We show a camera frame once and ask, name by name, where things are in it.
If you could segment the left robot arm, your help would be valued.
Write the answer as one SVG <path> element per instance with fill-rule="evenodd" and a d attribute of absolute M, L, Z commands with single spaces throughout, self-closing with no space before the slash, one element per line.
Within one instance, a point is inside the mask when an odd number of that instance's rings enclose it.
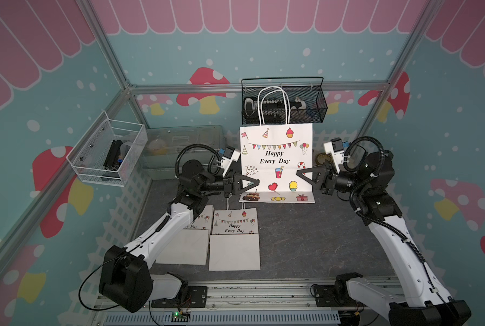
<path fill-rule="evenodd" d="M 124 247 L 114 245 L 106 251 L 97 267 L 99 294 L 128 312 L 137 312 L 154 300 L 186 302 L 188 282 L 184 278 L 151 274 L 150 269 L 171 240 L 200 216 L 212 193 L 223 192 L 229 198 L 259 185 L 258 179 L 244 176 L 232 166 L 240 156 L 231 146 L 219 150 L 203 144 L 185 147 L 175 162 L 176 197 L 142 235 Z"/>

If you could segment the paper bag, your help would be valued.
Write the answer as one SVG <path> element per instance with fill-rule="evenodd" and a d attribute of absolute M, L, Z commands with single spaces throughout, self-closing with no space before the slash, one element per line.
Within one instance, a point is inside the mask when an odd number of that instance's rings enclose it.
<path fill-rule="evenodd" d="M 260 270 L 257 209 L 216 210 L 209 249 L 211 272 Z"/>
<path fill-rule="evenodd" d="M 204 266 L 207 262 L 213 214 L 214 207 L 205 206 L 198 218 L 170 241 L 157 257 L 156 263 Z"/>
<path fill-rule="evenodd" d="M 242 174 L 260 180 L 241 203 L 315 203 L 313 187 L 296 175 L 312 167 L 312 124 L 241 126 Z"/>

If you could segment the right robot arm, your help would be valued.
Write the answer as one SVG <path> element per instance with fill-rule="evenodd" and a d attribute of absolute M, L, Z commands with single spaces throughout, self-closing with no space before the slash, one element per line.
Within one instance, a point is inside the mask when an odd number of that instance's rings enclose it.
<path fill-rule="evenodd" d="M 340 138 L 325 144 L 330 160 L 297 170 L 297 176 L 322 194 L 348 194 L 354 213 L 378 240 L 396 273 L 402 295 L 396 296 L 357 272 L 340 274 L 332 286 L 314 285 L 318 305 L 350 301 L 368 307 L 390 325 L 465 325 L 472 312 L 438 280 L 413 242 L 402 210 L 387 186 L 394 176 L 393 154 L 373 137 L 359 137 L 348 147 Z"/>

